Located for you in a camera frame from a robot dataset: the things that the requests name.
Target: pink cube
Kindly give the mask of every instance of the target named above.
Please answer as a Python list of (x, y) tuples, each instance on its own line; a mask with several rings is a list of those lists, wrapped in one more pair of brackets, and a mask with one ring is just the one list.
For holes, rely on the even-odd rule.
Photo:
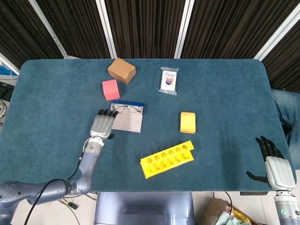
[(106, 100), (120, 98), (117, 80), (103, 81), (102, 86)]

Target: snack package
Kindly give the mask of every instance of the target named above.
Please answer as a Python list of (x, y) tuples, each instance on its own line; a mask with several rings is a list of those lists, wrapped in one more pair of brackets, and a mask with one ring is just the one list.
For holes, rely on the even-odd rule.
[(179, 69), (166, 68), (166, 67), (161, 67), (160, 69), (163, 72), (162, 72), (162, 78), (160, 83), (160, 89), (158, 91), (170, 95), (177, 95), (175, 86), (176, 86), (177, 72), (179, 71)]

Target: robotic hand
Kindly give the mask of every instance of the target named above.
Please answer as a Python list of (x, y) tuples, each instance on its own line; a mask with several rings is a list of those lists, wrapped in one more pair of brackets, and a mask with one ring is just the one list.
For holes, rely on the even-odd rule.
[(276, 191), (274, 197), (277, 214), (281, 225), (300, 225), (300, 210), (295, 195), (290, 191), (296, 187), (291, 165), (284, 158), (275, 144), (261, 136), (256, 138), (262, 157), (266, 165), (267, 176), (254, 176), (247, 171), (246, 174), (253, 180), (268, 183)]
[[(91, 137), (83, 145), (83, 153), (75, 173), (66, 180), (54, 179), (48, 183), (28, 184), (17, 181), (0, 182), (0, 225), (10, 225), (15, 210), (20, 201), (27, 199), (32, 208), (36, 204), (62, 199), (66, 195), (84, 195), (90, 191), (92, 175), (103, 147), (105, 139), (111, 139), (111, 129), (118, 112), (109, 109), (101, 109), (96, 115), (90, 130)], [(81, 172), (79, 178), (73, 176), (77, 171)]]

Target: dark curtain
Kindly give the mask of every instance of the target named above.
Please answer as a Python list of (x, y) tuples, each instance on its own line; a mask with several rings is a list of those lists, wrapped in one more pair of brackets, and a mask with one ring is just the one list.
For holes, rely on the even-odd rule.
[(68, 55), (110, 58), (95, 0), (37, 0)]
[(185, 0), (106, 0), (118, 57), (174, 58)]
[(300, 21), (262, 62), (271, 87), (300, 93)]
[(17, 68), (62, 55), (28, 0), (0, 1), (0, 52)]
[(182, 58), (253, 58), (299, 0), (195, 0)]

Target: floor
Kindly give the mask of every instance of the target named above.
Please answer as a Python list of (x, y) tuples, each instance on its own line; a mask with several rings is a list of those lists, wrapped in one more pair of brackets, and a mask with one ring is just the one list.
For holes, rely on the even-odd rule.
[[(16, 80), (8, 81), (1, 80), (1, 78), (8, 79), (8, 76), (1, 76), (0, 81), (6, 82), (14, 85)], [(296, 171), (297, 180), (300, 180), (300, 170)], [(276, 207), (273, 200), (275, 192), (269, 192), (264, 196), (240, 196), (239, 192), (228, 192), (232, 198), (232, 203), (235, 207), (246, 213), (256, 222), (267, 224), (267, 225), (278, 225), (279, 220), (277, 217)], [(300, 183), (292, 191), (297, 196), (298, 202), (300, 202)], [(224, 200), (229, 200), (228, 196), (224, 192), (216, 192), (216, 198), (221, 198)], [(193, 192), (194, 200), (194, 210), (196, 218), (199, 218), (205, 210), (205, 207), (212, 198), (212, 192)], [(80, 225), (92, 225), (94, 221), (94, 210), (96, 206), (96, 201), (86, 197), (80, 196), (77, 198), (69, 199), (75, 204), (79, 205), (77, 210), (73, 210), (77, 216)], [(30, 210), (31, 205), (26, 201), (22, 201), (13, 219), (13, 225), (23, 225), (26, 216)], [(51, 203), (46, 203), (43, 205), (38, 205), (28, 222), (28, 225), (65, 225), (65, 224), (78, 224), (76, 218), (72, 214), (71, 210), (64, 204), (56, 201)]]

